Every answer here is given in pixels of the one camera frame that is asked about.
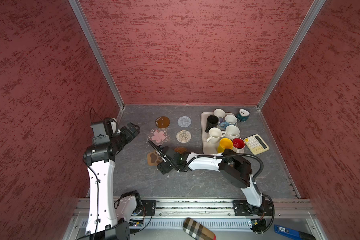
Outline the rattan round coaster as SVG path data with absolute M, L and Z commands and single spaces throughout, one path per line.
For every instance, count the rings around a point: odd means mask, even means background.
M 180 153 L 180 154 L 183 154 L 184 152 L 187 152 L 188 150 L 184 147 L 177 147 L 175 148 L 175 152 L 176 153 Z

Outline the cork paw print coaster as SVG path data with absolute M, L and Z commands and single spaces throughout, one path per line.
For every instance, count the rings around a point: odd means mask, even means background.
M 149 166 L 158 166 L 163 161 L 157 152 L 151 152 L 147 155 L 147 163 Z

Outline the pink flower coaster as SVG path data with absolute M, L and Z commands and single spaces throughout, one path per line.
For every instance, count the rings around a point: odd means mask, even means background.
M 170 136 L 168 135 L 167 129 L 152 129 L 150 135 L 148 136 L 148 140 L 158 146 L 162 143 L 168 142 L 170 140 Z

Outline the multicolour woven round coaster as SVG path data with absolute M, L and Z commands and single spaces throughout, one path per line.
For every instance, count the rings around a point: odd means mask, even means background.
M 180 143 L 188 143 L 191 140 L 191 133 L 186 130 L 182 130 L 177 133 L 176 138 Z

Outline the dark amber round coaster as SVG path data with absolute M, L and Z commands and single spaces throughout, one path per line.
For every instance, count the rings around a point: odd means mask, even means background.
M 170 119 L 166 116 L 158 117 L 155 120 L 155 124 L 159 129 L 167 128 L 170 125 L 170 123 L 171 123 Z

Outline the grey woven round coaster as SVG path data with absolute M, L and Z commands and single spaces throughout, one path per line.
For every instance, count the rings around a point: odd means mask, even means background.
M 182 116 L 178 119 L 178 125 L 182 128 L 187 128 L 191 125 L 191 119 L 188 116 Z

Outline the white mug with handle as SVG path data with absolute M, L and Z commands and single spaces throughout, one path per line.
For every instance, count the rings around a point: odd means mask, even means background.
M 223 137 L 224 134 L 222 133 L 222 130 L 220 130 L 219 128 L 212 128 L 208 132 L 208 138 L 206 139 L 206 142 L 210 144 L 216 144 Z

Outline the yellow mug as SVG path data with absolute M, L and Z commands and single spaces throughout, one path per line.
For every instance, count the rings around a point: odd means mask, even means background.
M 225 150 L 232 150 L 233 142 L 228 138 L 223 138 L 219 141 L 217 152 L 223 153 Z

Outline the black mug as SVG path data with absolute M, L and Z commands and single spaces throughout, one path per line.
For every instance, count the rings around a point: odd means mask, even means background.
M 219 118 L 215 115 L 210 115 L 207 117 L 205 132 L 208 133 L 210 129 L 216 128 L 219 122 Z

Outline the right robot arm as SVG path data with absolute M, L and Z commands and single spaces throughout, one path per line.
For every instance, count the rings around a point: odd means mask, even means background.
M 219 154 L 206 155 L 191 152 L 180 154 L 161 145 L 153 145 L 153 148 L 163 159 L 158 165 L 162 174 L 165 175 L 171 170 L 179 173 L 194 170 L 220 172 L 233 186 L 241 189 L 250 215 L 262 216 L 264 214 L 264 195 L 255 181 L 264 169 L 263 161 L 259 157 L 238 154 L 231 149 L 226 149 Z

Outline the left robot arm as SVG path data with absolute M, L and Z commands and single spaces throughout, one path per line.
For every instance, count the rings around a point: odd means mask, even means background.
M 116 119 L 91 124 L 93 144 L 83 154 L 90 179 L 90 212 L 83 240 L 128 240 L 130 219 L 142 207 L 140 194 L 132 191 L 114 200 L 116 156 L 140 133 L 133 123 L 120 128 Z

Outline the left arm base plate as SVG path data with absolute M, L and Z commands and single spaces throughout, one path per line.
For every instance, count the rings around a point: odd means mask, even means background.
M 142 200 L 142 207 L 138 212 L 138 216 L 154 216 L 156 213 L 156 200 Z

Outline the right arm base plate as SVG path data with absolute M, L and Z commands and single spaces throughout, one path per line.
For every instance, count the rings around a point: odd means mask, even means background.
M 235 200 L 232 202 L 235 216 L 272 216 L 274 206 L 269 200 L 262 200 L 260 207 L 254 207 L 247 201 Z

